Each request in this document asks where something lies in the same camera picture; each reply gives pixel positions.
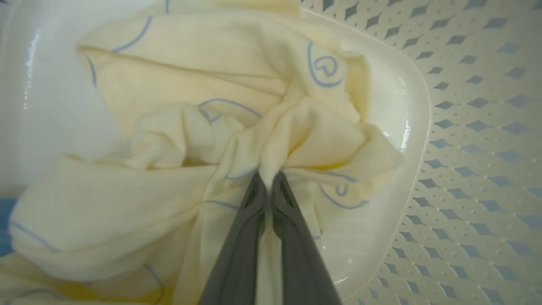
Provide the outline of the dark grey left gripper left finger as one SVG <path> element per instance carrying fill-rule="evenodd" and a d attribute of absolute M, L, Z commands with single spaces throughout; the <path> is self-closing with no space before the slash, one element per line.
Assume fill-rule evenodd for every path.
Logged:
<path fill-rule="evenodd" d="M 265 230 L 267 190 L 254 174 L 207 280 L 200 305 L 253 305 L 259 240 Z"/>

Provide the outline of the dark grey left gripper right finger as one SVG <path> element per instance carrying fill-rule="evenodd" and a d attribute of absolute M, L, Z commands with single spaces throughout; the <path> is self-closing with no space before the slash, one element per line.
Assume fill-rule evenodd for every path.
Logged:
<path fill-rule="evenodd" d="M 281 241 L 284 305 L 340 305 L 341 300 L 283 172 L 271 189 L 273 230 Z"/>

